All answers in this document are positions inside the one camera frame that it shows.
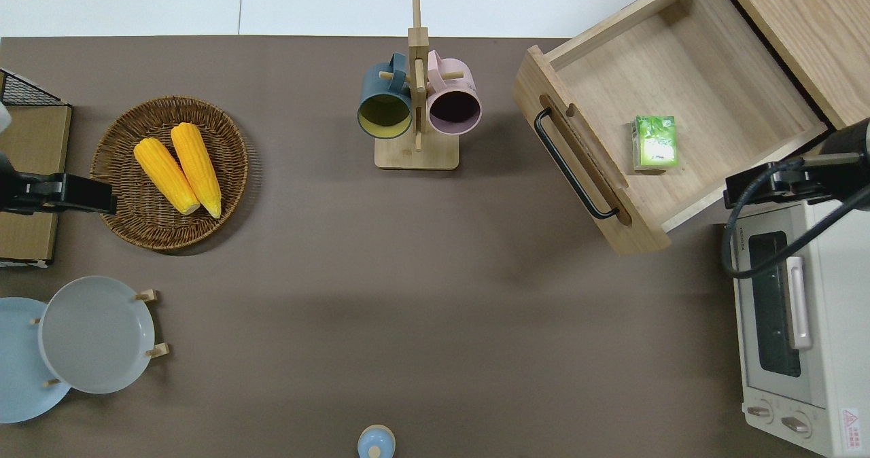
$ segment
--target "toaster oven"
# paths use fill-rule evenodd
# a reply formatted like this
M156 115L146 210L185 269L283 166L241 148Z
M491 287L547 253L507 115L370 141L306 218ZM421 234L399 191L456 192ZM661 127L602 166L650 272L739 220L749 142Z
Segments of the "toaster oven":
M737 269L838 204L744 215L731 244ZM775 270L736 279L734 291L746 422L820 455L870 456L870 213L851 211Z

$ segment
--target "wire basket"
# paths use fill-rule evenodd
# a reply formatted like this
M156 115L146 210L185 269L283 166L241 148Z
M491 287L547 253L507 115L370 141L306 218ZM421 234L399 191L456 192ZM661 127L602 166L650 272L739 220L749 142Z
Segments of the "wire basket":
M0 69L0 103L6 106L71 106L22 76Z

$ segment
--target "wooden mug tree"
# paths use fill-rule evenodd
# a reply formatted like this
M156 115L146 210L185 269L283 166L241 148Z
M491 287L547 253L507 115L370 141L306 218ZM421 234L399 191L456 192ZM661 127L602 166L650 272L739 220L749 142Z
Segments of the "wooden mug tree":
M411 129L395 139L374 139L375 166L382 169L453 170L459 166L459 136L433 130L426 116L429 28L420 24L420 0L413 0L413 18L414 26L408 29ZM390 78L392 74L382 72L380 77Z

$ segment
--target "mug handle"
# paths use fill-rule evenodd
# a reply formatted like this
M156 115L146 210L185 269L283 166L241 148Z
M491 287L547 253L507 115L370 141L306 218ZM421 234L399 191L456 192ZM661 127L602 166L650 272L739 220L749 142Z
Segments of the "mug handle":
M395 93L402 92L404 86L404 68L408 64L408 58L403 53L394 52L389 60L389 71L392 72L392 78L389 80L389 90Z
M432 89L435 92L447 88L444 83L444 78L441 77L441 56L438 55L438 50L429 50L429 69L426 70L426 77L429 78L429 83L432 84Z

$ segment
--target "oven handle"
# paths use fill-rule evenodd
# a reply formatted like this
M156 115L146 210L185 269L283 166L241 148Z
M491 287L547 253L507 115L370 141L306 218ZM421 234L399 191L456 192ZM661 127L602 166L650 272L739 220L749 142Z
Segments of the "oven handle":
M807 316L807 290L804 287L804 260L801 256L786 259L786 310L788 312L788 342L792 349L810 349L809 318Z

